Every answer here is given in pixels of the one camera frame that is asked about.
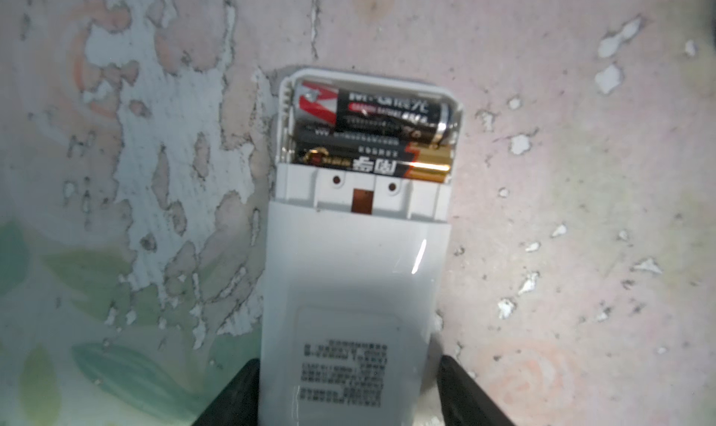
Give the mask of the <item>white remote with display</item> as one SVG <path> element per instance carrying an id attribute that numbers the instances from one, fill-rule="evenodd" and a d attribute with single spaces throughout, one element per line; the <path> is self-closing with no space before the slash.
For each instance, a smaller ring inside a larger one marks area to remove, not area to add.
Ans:
<path id="1" fill-rule="evenodd" d="M 449 133 L 427 144 L 453 148 L 446 182 L 295 163 L 294 130 L 326 127 L 296 120 L 300 81 L 449 103 Z M 282 81 L 263 275 L 260 424 L 412 424 L 448 255 L 463 112 L 449 91 L 416 81 L 317 68 Z"/>

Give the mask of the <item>gold black AA battery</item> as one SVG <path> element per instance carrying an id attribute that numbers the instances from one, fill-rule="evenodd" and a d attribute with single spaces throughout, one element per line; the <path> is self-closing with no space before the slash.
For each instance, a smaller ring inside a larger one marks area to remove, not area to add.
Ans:
<path id="1" fill-rule="evenodd" d="M 293 142 L 295 163 L 403 179 L 444 183 L 454 161 L 451 146 L 336 132 L 318 125 L 294 130 Z"/>

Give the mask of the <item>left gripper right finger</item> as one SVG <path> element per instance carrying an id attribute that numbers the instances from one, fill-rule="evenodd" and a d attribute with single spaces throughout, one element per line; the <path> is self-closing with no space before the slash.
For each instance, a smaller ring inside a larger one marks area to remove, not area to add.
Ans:
<path id="1" fill-rule="evenodd" d="M 436 383 L 445 426 L 515 426 L 453 357 L 441 357 Z"/>

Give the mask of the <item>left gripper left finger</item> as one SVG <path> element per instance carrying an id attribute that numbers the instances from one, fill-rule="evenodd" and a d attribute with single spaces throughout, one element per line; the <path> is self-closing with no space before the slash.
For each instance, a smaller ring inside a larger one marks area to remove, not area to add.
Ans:
<path id="1" fill-rule="evenodd" d="M 257 426 L 260 360 L 249 360 L 192 426 Z"/>

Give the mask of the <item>red black AA battery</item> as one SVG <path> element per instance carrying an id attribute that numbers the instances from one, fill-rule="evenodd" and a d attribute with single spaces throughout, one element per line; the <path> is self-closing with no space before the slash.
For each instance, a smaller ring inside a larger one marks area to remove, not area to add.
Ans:
<path id="1" fill-rule="evenodd" d="M 338 132 L 385 135 L 438 144 L 452 127 L 449 103 L 414 94 L 363 92 L 317 81 L 300 81 L 293 97 L 295 118 Z"/>

